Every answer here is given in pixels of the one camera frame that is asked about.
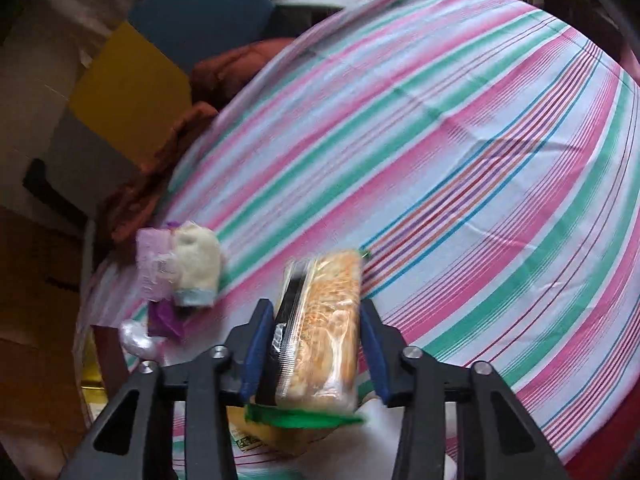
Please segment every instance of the pink package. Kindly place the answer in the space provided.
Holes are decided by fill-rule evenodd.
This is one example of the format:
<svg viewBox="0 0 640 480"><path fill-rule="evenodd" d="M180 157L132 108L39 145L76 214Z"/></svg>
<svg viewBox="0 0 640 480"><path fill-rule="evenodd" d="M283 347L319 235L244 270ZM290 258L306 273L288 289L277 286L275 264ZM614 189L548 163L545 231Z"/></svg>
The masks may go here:
<svg viewBox="0 0 640 480"><path fill-rule="evenodd" d="M144 300L160 301L172 295L177 277L171 229L138 229L136 265Z"/></svg>

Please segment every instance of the gray panel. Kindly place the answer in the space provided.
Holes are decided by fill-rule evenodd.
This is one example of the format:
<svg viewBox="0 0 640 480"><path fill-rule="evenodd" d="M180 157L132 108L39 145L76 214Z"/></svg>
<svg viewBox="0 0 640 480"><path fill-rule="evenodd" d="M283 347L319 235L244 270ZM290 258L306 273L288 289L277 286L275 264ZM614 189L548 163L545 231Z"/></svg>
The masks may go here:
<svg viewBox="0 0 640 480"><path fill-rule="evenodd" d="M89 218L95 217L101 200L140 171L69 109L56 126L42 158L53 189Z"/></svg>

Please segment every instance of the packaged food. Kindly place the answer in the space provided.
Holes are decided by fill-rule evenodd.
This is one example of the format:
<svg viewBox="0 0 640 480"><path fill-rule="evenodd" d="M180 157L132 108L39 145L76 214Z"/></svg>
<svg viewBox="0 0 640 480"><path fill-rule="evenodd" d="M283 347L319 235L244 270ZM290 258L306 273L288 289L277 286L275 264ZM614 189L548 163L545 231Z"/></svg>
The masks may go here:
<svg viewBox="0 0 640 480"><path fill-rule="evenodd" d="M356 407L361 254L312 260L280 343L275 403L284 408L349 413Z"/></svg>

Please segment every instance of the striped tablecloth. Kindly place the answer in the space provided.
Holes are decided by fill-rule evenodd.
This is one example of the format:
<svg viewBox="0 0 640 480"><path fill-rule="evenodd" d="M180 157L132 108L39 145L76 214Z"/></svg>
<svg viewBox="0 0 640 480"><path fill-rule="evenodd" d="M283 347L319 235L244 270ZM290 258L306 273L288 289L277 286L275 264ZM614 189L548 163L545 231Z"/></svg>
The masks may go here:
<svg viewBox="0 0 640 480"><path fill-rule="evenodd" d="M275 298L290 258L368 248L383 319L439 360L492 362L567 461L639 375L637 119L612 59L516 0L368 0L325 20L174 174L157 224L210 227L225 269L166 361ZM81 323L144 319L137 279L103 264ZM237 463L299 478L265 447Z"/></svg>

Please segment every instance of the yellow panel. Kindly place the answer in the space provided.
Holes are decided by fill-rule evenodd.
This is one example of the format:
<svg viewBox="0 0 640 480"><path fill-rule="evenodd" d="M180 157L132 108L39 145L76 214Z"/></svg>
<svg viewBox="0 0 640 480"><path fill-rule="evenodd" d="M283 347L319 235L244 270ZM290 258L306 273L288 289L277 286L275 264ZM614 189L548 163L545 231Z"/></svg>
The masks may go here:
<svg viewBox="0 0 640 480"><path fill-rule="evenodd" d="M150 160L191 106L189 78L129 23L74 88L76 117L135 163Z"/></svg>

